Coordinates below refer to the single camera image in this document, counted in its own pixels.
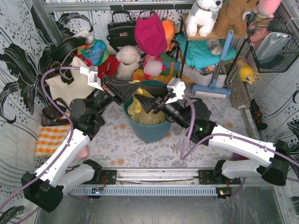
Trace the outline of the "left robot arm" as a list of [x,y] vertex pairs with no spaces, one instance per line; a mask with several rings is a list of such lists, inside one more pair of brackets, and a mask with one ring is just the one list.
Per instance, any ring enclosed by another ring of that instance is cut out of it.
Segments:
[[76,98],[70,103],[71,129],[54,154],[34,173],[21,178],[27,200],[52,212],[65,194],[85,182],[105,182],[102,166],[90,159],[70,172],[66,169],[105,124],[102,113],[112,102],[122,105],[142,86],[140,81],[103,77],[93,98]]

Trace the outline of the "yellow trash bag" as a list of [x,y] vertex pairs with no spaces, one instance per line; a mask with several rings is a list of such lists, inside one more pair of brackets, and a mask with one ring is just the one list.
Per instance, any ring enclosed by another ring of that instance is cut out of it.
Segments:
[[141,103],[133,95],[133,102],[129,104],[127,112],[129,117],[141,125],[158,125],[166,121],[165,115],[162,112],[154,114],[152,110],[146,113]]

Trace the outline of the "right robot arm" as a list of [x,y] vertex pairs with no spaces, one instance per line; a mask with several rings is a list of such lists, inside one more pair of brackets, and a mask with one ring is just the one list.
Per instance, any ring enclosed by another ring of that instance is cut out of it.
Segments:
[[245,157],[239,161],[218,161],[213,172],[216,181],[259,176],[273,185],[286,184],[290,163],[294,162],[286,142],[264,142],[234,133],[209,119],[211,112],[201,99],[191,99],[172,89],[155,98],[138,92],[134,97],[146,113],[162,112],[187,129],[186,145],[192,141],[197,147],[219,147]]

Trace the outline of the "teal trash bin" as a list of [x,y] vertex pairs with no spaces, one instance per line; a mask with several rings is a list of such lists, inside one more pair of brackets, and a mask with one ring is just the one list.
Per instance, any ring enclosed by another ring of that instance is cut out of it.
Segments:
[[145,143],[158,142],[166,137],[170,131],[171,122],[164,121],[157,125],[142,125],[133,121],[128,114],[128,107],[133,103],[133,97],[130,97],[122,106],[123,112],[133,129],[135,135]]

